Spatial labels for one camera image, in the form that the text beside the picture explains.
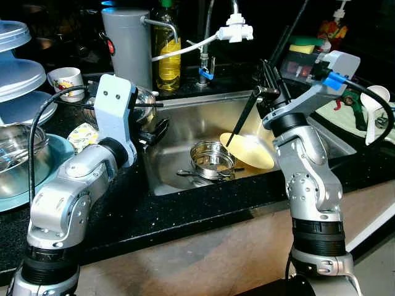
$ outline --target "black countertop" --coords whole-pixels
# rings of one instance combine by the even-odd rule
[[[314,119],[359,151],[330,161],[344,192],[394,178],[394,146],[383,142],[374,149],[363,149],[363,139],[318,115],[314,115]],[[80,109],[60,105],[44,128],[47,133],[67,137],[83,122]],[[121,170],[92,208],[82,264],[248,220],[253,218],[253,208],[274,212],[286,207],[285,183],[280,171],[154,196],[149,192],[140,160],[141,157],[131,168]],[[28,212],[28,205],[23,205],[0,213],[0,286],[9,283],[22,259]]]

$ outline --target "green cap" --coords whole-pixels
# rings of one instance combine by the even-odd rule
[[[173,5],[172,0],[161,0],[162,7],[169,8]]]

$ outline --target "sponge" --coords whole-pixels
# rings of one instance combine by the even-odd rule
[[[312,54],[314,51],[314,45],[294,45],[289,46],[290,51],[301,52],[303,54]]]

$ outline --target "yellow plate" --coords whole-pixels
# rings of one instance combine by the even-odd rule
[[[274,167],[273,157],[259,143],[247,137],[236,134],[229,146],[226,147],[231,133],[223,133],[220,136],[222,145],[237,159],[256,168],[271,169]]]

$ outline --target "yellow liquid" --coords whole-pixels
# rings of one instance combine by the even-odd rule
[[[181,49],[181,39],[178,43],[172,39],[161,50],[160,55],[168,54]],[[166,91],[174,91],[180,87],[181,56],[175,55],[159,61],[157,87]]]

